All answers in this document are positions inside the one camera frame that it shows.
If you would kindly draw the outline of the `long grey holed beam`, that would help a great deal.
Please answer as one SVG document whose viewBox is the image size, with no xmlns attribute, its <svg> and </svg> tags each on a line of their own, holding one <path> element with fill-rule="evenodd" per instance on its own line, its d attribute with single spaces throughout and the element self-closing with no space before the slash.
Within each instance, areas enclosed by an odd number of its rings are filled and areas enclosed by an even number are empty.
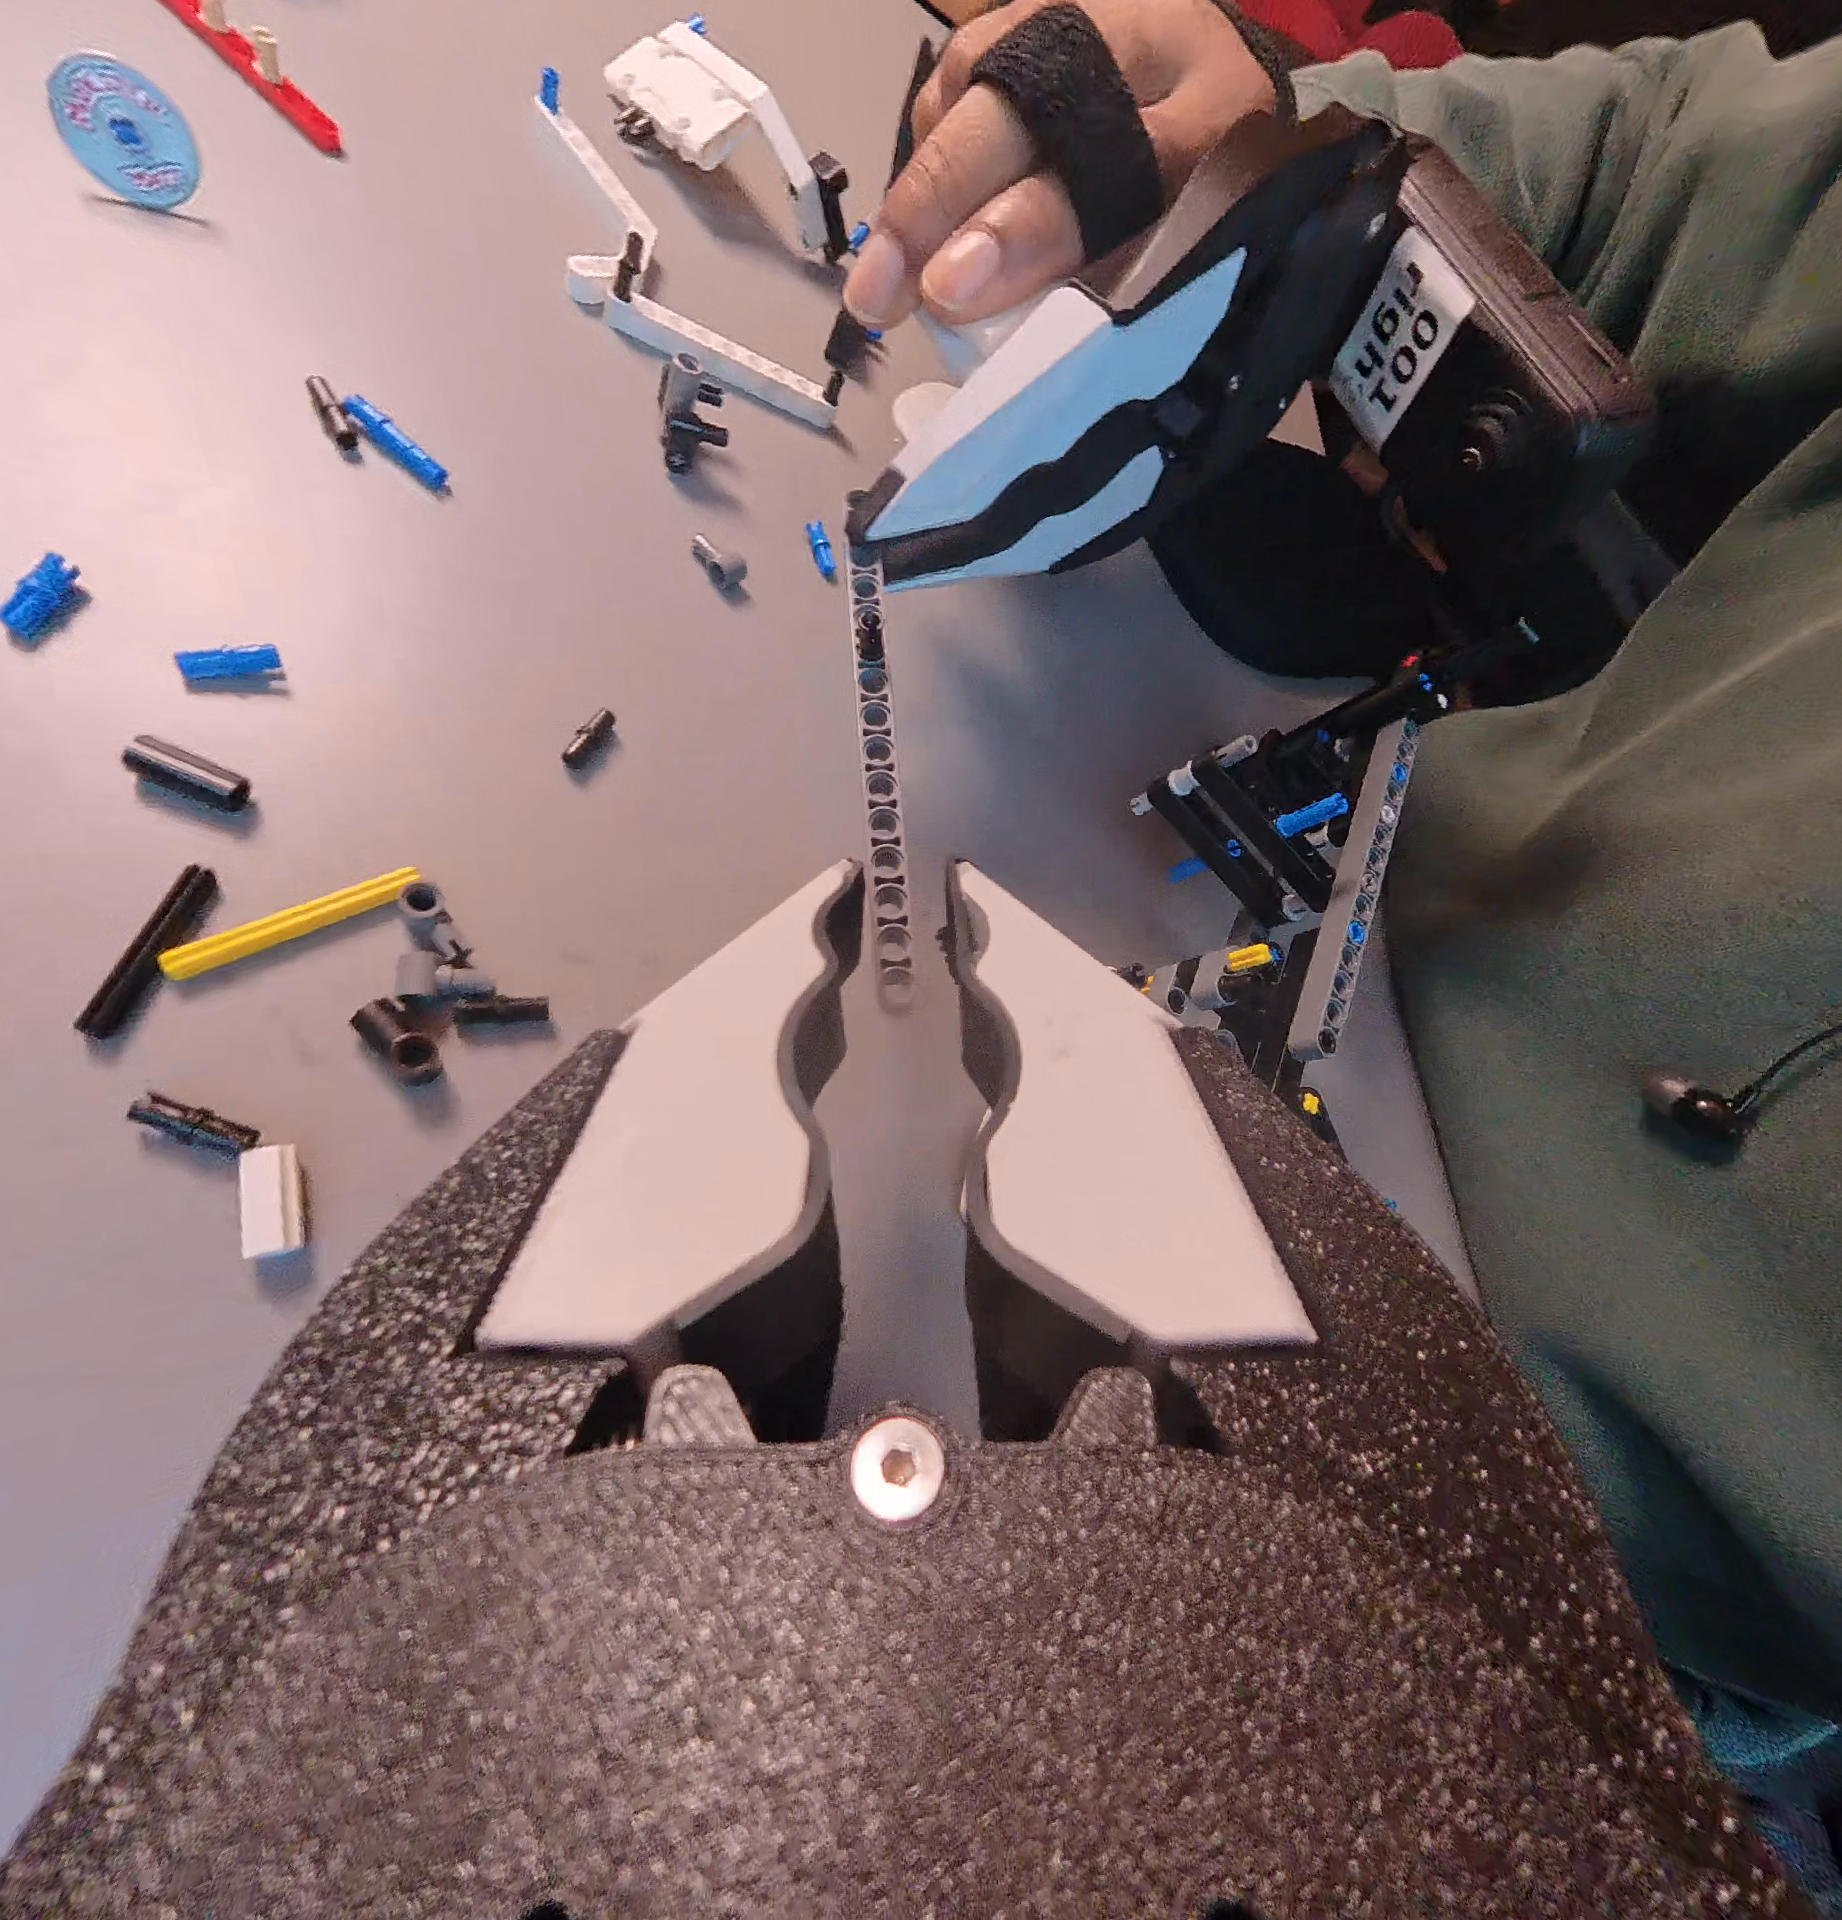
<svg viewBox="0 0 1842 1920">
<path fill-rule="evenodd" d="M 864 546 L 848 546 L 852 596 L 852 676 L 861 676 L 861 793 L 864 793 L 864 955 L 881 1008 L 907 1008 L 907 853 L 901 853 L 901 764 L 894 764 L 894 681 L 889 681 L 889 578 Z"/>
</svg>

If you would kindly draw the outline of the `short blue connector pin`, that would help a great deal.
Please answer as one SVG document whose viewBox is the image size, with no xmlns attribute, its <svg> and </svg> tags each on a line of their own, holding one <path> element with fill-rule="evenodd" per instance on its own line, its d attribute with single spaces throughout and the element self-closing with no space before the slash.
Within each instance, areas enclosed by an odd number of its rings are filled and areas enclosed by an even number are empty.
<svg viewBox="0 0 1842 1920">
<path fill-rule="evenodd" d="M 53 640 L 71 609 L 88 609 L 78 570 L 69 549 L 42 549 L 0 600 L 0 633 L 16 644 Z"/>
</svg>

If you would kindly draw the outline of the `white panel assembly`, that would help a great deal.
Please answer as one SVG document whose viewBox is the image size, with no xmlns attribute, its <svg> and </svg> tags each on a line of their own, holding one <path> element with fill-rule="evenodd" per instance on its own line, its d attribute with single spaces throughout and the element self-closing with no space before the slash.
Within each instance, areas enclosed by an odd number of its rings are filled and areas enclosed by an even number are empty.
<svg viewBox="0 0 1842 1920">
<path fill-rule="evenodd" d="M 657 139 L 671 157 L 716 171 L 725 165 L 748 139 L 761 139 L 787 196 L 799 248 L 822 265 L 852 252 L 848 222 L 848 165 L 828 149 L 806 149 L 781 109 L 781 91 L 733 67 L 696 22 L 671 22 L 657 33 L 632 33 L 605 67 L 605 91 L 619 102 L 619 139 Z"/>
</svg>

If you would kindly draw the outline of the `long black pin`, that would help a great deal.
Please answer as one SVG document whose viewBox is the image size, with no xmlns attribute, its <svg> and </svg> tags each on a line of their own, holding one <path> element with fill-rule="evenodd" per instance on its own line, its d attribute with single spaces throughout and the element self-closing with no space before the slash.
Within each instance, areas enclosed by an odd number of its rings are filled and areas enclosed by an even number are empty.
<svg viewBox="0 0 1842 1920">
<path fill-rule="evenodd" d="M 225 1119 L 225 1111 L 186 1107 L 186 1101 L 167 1101 L 167 1088 L 138 1088 L 138 1101 L 124 1107 L 124 1119 L 133 1119 L 133 1126 L 152 1126 L 152 1131 L 167 1131 L 167 1141 L 210 1148 L 210 1156 L 250 1156 L 250 1148 L 260 1148 L 260 1126 Z"/>
</svg>

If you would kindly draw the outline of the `grey desk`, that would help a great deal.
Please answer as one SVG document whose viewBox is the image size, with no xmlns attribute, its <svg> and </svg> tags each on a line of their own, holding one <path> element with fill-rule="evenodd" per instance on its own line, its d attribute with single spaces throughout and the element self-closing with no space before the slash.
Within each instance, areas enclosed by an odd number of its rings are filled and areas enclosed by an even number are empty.
<svg viewBox="0 0 1842 1920">
<path fill-rule="evenodd" d="M 0 633 L 0 1855 L 78 1743 L 152 1569 L 254 1382 L 345 1267 L 582 1035 L 632 1019 L 861 853 L 848 609 L 799 525 L 889 458 L 931 380 L 894 336 L 836 437 L 725 399 L 688 482 L 657 454 L 657 358 L 571 300 L 605 196 L 571 119 L 657 208 L 660 305 L 822 372 L 836 291 L 787 248 L 761 149 L 725 171 L 619 149 L 605 67 L 706 11 L 787 120 L 889 181 L 928 7 L 230 7 L 345 120 L 287 133 L 167 7 L 0 7 L 0 600 L 42 559 L 88 609 Z M 180 208 L 108 196 L 42 78 L 101 47 L 180 119 Z M 309 399 L 386 406 L 427 494 Z M 723 596 L 688 559 L 748 559 Z M 180 681 L 177 644 L 271 640 L 275 681 Z M 571 733 L 619 733 L 571 771 Z M 254 786 L 237 811 L 124 771 L 161 733 Z M 71 1019 L 177 886 L 199 938 L 415 865 L 501 994 L 400 1088 L 349 1008 L 400 994 L 400 901 L 152 984 L 115 1038 Z M 294 1141 L 309 1253 L 237 1260 L 230 1156 L 133 1126 L 167 1088 Z"/>
</svg>

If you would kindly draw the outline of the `black short connector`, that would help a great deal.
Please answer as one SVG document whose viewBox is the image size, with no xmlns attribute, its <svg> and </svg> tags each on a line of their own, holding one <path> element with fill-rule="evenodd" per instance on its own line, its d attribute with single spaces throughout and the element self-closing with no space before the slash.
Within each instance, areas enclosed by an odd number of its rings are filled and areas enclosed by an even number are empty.
<svg viewBox="0 0 1842 1920">
<path fill-rule="evenodd" d="M 373 994 L 349 1008 L 349 1035 L 363 1038 L 363 1055 L 378 1055 L 378 1070 L 400 1080 L 400 1088 L 422 1088 L 444 1073 L 444 1050 L 437 1035 L 405 1008 L 405 994 Z"/>
</svg>

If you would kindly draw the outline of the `blue round printed disc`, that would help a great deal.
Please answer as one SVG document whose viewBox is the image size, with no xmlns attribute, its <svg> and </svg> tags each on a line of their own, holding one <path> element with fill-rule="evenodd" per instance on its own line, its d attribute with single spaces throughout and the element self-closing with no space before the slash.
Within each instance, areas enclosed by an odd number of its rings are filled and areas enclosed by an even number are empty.
<svg viewBox="0 0 1842 1920">
<path fill-rule="evenodd" d="M 71 47 L 42 78 L 69 149 L 124 202 L 180 208 L 205 181 L 186 119 L 124 58 Z"/>
</svg>

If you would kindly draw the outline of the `yellow axle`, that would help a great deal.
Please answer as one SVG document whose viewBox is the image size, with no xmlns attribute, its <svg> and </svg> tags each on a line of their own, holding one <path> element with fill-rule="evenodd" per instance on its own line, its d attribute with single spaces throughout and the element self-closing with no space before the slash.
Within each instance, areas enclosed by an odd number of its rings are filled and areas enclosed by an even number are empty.
<svg viewBox="0 0 1842 1920">
<path fill-rule="evenodd" d="M 335 886 L 317 901 L 296 901 L 296 907 L 275 907 L 275 916 L 254 916 L 254 926 L 230 926 L 230 931 L 210 931 L 210 938 L 186 938 L 186 944 L 167 944 L 161 955 L 161 971 L 167 984 L 199 984 L 199 971 L 216 971 L 230 958 L 254 958 L 254 955 L 275 955 L 294 938 L 316 938 L 326 926 L 349 926 L 349 916 L 373 916 L 386 901 L 400 901 L 422 875 L 400 865 L 400 875 L 378 875 L 378 883 L 356 883 L 356 886 Z"/>
</svg>

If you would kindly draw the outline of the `white angled beam assembly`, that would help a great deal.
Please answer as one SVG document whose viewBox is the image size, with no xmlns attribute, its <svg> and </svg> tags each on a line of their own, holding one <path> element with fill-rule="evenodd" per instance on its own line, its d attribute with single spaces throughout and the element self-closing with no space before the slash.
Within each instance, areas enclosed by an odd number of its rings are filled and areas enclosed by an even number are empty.
<svg viewBox="0 0 1842 1920">
<path fill-rule="evenodd" d="M 537 71 L 537 120 L 551 133 L 551 144 L 582 165 L 582 181 L 605 196 L 605 248 L 599 252 L 571 252 L 571 300 L 605 313 L 615 336 L 678 358 L 688 347 L 706 360 L 706 380 L 723 380 L 723 391 L 739 391 L 787 424 L 806 432 L 836 432 L 836 391 L 848 391 L 848 360 L 828 380 L 799 380 L 681 313 L 671 313 L 660 300 L 650 300 L 650 266 L 657 266 L 657 216 L 650 202 L 624 188 L 624 171 L 599 149 L 599 139 L 560 109 L 560 71 Z"/>
</svg>

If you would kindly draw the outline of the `small white block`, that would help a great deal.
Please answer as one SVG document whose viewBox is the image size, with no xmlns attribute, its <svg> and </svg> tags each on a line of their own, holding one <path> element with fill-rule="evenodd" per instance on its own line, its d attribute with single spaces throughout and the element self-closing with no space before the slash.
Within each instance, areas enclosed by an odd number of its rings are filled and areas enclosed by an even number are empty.
<svg viewBox="0 0 1842 1920">
<path fill-rule="evenodd" d="M 237 1148 L 237 1260 L 294 1260 L 309 1253 L 309 1172 L 294 1141 Z"/>
</svg>

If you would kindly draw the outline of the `black toy truck chassis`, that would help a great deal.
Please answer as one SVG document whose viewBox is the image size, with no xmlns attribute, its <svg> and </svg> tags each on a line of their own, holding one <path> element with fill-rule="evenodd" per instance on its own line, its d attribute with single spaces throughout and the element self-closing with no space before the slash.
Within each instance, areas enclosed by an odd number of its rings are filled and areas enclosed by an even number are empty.
<svg viewBox="0 0 1842 1920">
<path fill-rule="evenodd" d="M 1420 733 L 1524 653 L 1533 653 L 1530 618 L 1406 653 L 1388 681 L 1287 733 L 1238 733 L 1131 802 L 1131 811 L 1154 811 L 1192 853 L 1192 875 L 1213 875 L 1238 901 L 1213 955 L 1131 984 L 1229 1038 L 1324 1141 L 1338 1131 L 1308 1070 L 1338 1055 L 1371 966 Z"/>
</svg>

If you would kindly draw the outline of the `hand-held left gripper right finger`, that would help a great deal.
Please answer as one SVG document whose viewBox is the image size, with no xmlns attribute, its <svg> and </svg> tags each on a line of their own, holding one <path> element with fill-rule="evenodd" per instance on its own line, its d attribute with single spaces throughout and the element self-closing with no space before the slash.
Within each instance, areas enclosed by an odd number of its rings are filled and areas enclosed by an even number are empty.
<svg viewBox="0 0 1842 1920">
<path fill-rule="evenodd" d="M 1169 1363 L 1308 1354 L 1308 1307 L 1192 1088 L 1165 1005 L 949 865 L 949 966 L 980 1126 L 964 1176 L 980 1443 L 1047 1443 L 1089 1369 L 1198 1425 Z"/>
</svg>

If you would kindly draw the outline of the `red plastic chair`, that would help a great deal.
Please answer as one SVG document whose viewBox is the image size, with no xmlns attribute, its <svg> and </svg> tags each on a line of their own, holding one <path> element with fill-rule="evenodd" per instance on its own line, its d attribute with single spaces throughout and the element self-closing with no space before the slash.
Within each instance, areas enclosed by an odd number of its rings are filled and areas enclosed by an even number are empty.
<svg viewBox="0 0 1842 1920">
<path fill-rule="evenodd" d="M 1330 67 L 1354 47 L 1377 47 L 1388 67 L 1451 67 L 1465 58 L 1465 33 L 1438 7 L 1409 0 L 1250 0 L 1250 22 L 1298 41 L 1298 67 Z"/>
</svg>

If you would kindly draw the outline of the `grey elbow connector with pin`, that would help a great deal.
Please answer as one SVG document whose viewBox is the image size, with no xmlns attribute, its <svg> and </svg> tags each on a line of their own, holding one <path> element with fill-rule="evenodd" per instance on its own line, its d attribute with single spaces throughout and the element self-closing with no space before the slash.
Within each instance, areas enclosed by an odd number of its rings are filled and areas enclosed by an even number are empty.
<svg viewBox="0 0 1842 1920">
<path fill-rule="evenodd" d="M 400 1005 L 444 1008 L 459 1035 L 551 1027 L 548 994 L 501 994 L 494 971 L 437 955 L 400 955 Z"/>
</svg>

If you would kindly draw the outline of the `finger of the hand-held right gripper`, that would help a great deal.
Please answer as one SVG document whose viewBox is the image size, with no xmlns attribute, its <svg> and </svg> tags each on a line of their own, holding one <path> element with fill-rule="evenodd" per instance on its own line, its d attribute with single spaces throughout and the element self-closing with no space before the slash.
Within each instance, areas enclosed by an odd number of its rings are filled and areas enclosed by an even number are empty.
<svg viewBox="0 0 1842 1920">
<path fill-rule="evenodd" d="M 976 432 L 928 432 L 901 441 L 889 482 L 894 494 L 874 494 L 874 570 L 889 592 L 931 592 L 931 578 L 980 578 L 980 573 L 1047 573 L 1089 538 L 1124 527 L 1148 507 L 1165 482 L 1165 454 L 1131 454 L 1124 474 L 1110 474 L 1100 454 L 1065 454 L 1047 468 L 1016 468 L 1027 437 L 976 437 Z"/>
<path fill-rule="evenodd" d="M 1047 468 L 1067 441 L 1081 454 L 1110 441 L 1112 454 L 1110 474 L 1124 474 L 1131 454 L 1143 441 L 1154 441 L 1169 468 L 1213 424 L 1222 372 L 1192 372 L 1192 360 L 1229 322 L 1238 281 L 1248 281 L 1248 248 L 1143 313 L 1112 313 L 1089 291 L 1065 281 L 1003 336 L 1003 347 L 980 358 L 980 372 L 965 372 L 931 406 L 928 432 L 1027 437 L 1016 468 Z M 874 549 L 881 488 L 894 494 L 901 482 L 881 474 L 848 516 L 848 538 L 864 549 Z"/>
</svg>

